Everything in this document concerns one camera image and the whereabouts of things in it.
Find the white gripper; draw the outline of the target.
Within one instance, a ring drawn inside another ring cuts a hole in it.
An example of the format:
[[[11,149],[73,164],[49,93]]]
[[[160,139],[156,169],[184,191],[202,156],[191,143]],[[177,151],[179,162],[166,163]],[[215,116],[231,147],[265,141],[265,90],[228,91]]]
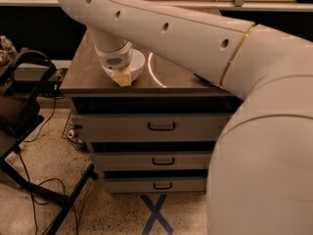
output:
[[[95,49],[101,65],[112,71],[112,80],[120,87],[131,85],[131,74],[128,69],[132,61],[132,44],[127,42],[123,47],[115,51],[102,51]]]

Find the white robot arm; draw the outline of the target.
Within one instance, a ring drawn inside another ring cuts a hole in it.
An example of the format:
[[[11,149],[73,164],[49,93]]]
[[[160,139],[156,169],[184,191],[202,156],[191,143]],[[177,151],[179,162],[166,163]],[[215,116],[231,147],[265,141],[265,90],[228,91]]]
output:
[[[144,0],[59,0],[74,20],[243,103],[207,178],[209,235],[313,235],[313,45],[261,24]]]

